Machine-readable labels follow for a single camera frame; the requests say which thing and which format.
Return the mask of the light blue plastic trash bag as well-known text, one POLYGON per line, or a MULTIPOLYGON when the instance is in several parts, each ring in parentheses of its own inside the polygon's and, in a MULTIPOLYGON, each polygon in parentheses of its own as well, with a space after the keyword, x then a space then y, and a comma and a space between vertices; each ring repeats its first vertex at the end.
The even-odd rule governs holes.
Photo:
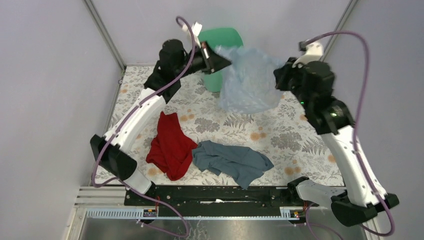
POLYGON ((220 72, 218 105, 227 112, 255 114, 276 108, 283 92, 276 89, 274 70, 284 62, 251 47, 217 46, 215 52, 232 64, 220 72))

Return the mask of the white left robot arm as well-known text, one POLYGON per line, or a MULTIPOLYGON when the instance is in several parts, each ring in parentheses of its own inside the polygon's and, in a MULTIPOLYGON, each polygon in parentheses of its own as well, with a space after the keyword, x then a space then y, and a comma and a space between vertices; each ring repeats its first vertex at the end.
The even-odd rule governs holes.
POLYGON ((155 200, 152 181, 129 156, 136 137, 181 88, 181 78, 199 71, 213 74, 230 65, 229 59, 217 54, 205 41, 195 43, 190 52, 186 52, 180 40, 165 41, 137 100, 103 136, 95 134, 90 139, 94 167, 101 166, 113 175, 113 180, 122 181, 128 189, 135 190, 135 197, 142 205, 152 204, 155 200))

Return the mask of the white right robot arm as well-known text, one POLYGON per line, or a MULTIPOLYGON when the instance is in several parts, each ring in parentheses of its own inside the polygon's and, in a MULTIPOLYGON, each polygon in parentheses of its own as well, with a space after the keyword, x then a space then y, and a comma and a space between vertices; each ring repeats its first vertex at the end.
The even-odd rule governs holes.
POLYGON ((335 158, 345 184, 340 190, 299 177, 287 185, 287 201, 293 206, 308 201, 328 208, 346 227, 363 224, 385 208, 397 206, 398 197, 381 186, 353 136, 355 122, 348 107, 333 96, 331 67, 318 60, 298 63, 291 57, 273 73, 276 88, 291 92, 300 102, 307 121, 335 158))

